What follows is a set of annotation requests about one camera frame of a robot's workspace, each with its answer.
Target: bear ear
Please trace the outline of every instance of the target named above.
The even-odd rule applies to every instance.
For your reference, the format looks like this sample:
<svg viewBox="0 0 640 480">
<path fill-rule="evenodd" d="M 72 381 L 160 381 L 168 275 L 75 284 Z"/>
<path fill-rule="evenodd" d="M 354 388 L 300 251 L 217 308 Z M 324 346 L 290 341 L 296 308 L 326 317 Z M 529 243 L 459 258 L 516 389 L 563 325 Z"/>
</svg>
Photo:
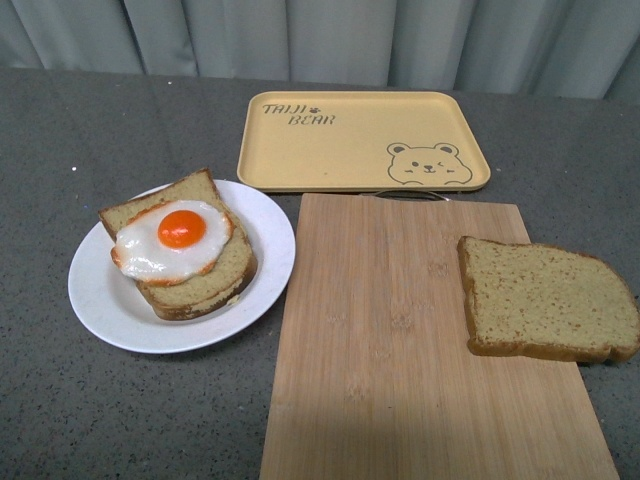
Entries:
<svg viewBox="0 0 640 480">
<path fill-rule="evenodd" d="M 433 148 L 442 150 L 446 153 L 450 153 L 451 155 L 457 155 L 459 153 L 458 147 L 456 147 L 455 145 L 451 145 L 450 143 L 439 143 Z"/>
<path fill-rule="evenodd" d="M 387 152 L 391 155 L 397 155 L 400 152 L 404 152 L 405 150 L 411 148 L 409 145 L 405 145 L 404 143 L 392 143 L 387 147 Z"/>
</svg>

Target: white plate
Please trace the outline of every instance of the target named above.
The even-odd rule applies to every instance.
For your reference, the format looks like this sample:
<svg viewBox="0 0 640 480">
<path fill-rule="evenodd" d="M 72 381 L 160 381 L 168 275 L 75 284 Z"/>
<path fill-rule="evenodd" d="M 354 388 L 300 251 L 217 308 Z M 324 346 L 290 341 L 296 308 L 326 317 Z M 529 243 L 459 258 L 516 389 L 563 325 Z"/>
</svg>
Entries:
<svg viewBox="0 0 640 480">
<path fill-rule="evenodd" d="M 111 261 L 113 241 L 98 222 L 78 247 L 69 271 L 71 305 L 91 333 L 133 352 L 184 352 L 243 330 L 278 299 L 295 259 L 289 219 L 258 190 L 225 180 L 215 183 L 225 203 L 244 223 L 258 259 L 256 276 L 240 300 L 193 320 L 158 318 L 133 280 L 122 275 Z"/>
</svg>

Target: toast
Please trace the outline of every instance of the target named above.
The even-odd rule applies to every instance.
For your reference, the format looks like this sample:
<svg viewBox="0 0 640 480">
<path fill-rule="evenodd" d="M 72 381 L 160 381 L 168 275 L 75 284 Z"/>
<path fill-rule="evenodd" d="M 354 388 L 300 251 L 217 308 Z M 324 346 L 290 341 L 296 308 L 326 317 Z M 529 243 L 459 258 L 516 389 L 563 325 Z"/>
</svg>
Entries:
<svg viewBox="0 0 640 480">
<path fill-rule="evenodd" d="M 602 260 L 468 236 L 458 255 L 472 353 L 601 363 L 640 349 L 636 301 Z"/>
<path fill-rule="evenodd" d="M 136 287 L 164 320 L 189 320 L 212 312 L 242 292 L 256 274 L 258 262 L 238 216 L 220 198 L 208 169 L 201 169 L 147 195 L 98 212 L 105 229 L 116 240 L 120 229 L 138 213 L 173 200 L 200 200 L 226 213 L 235 228 L 212 270 L 170 286 L 135 281 Z"/>
</svg>

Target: yellow tray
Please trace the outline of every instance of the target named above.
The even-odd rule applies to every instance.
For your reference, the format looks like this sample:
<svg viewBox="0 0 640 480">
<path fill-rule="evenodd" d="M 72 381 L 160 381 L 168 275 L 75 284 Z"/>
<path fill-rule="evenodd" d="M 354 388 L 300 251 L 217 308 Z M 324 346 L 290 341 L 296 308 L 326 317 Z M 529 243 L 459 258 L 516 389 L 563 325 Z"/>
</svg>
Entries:
<svg viewBox="0 0 640 480">
<path fill-rule="evenodd" d="M 238 178 L 273 192 L 476 190 L 491 171 L 458 103 L 435 92 L 265 92 Z"/>
</svg>

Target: gray curtain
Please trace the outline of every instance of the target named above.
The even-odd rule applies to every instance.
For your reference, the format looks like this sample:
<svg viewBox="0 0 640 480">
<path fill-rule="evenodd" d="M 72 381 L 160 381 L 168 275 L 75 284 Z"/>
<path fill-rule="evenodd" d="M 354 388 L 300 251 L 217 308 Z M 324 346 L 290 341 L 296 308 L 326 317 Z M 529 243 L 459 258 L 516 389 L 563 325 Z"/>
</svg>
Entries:
<svg viewBox="0 0 640 480">
<path fill-rule="evenodd" d="M 0 0 L 0 66 L 640 104 L 639 0 Z"/>
</svg>

